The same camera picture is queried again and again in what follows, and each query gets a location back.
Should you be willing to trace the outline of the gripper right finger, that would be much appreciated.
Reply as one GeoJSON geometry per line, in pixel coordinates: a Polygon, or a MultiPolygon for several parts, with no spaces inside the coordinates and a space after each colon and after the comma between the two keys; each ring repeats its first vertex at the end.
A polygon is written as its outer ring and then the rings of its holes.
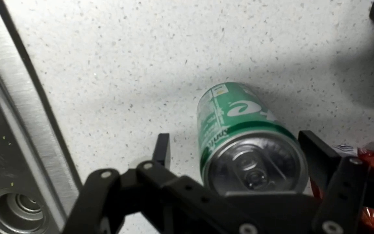
{"type": "Polygon", "coordinates": [[[323,192],[313,218],[315,234],[356,234],[365,198],[369,166],[357,157],[341,157],[312,131],[298,134],[310,179],[323,192]]]}

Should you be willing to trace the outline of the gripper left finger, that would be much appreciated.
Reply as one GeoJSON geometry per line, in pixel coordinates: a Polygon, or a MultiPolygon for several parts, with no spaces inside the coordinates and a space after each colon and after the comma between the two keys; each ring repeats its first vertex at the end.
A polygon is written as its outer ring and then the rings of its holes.
{"type": "Polygon", "coordinates": [[[119,234],[126,216],[141,213],[160,234],[241,234],[249,218],[188,176],[165,166],[169,134],[159,134],[152,160],[120,174],[92,172],[62,234],[119,234]]]}

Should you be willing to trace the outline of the green soda can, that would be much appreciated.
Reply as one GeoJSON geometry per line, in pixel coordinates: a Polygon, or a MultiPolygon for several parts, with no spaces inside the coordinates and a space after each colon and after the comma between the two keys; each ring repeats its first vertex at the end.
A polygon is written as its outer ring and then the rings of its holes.
{"type": "Polygon", "coordinates": [[[196,119],[205,187],[222,196],[305,191],[308,165],[297,138],[248,85],[211,87],[196,119]]]}

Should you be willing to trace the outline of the stainless steel sink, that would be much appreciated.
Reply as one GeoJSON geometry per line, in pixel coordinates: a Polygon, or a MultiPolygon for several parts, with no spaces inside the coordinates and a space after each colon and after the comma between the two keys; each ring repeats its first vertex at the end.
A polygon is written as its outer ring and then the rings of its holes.
{"type": "Polygon", "coordinates": [[[0,0],[0,234],[60,234],[82,182],[0,0]]]}

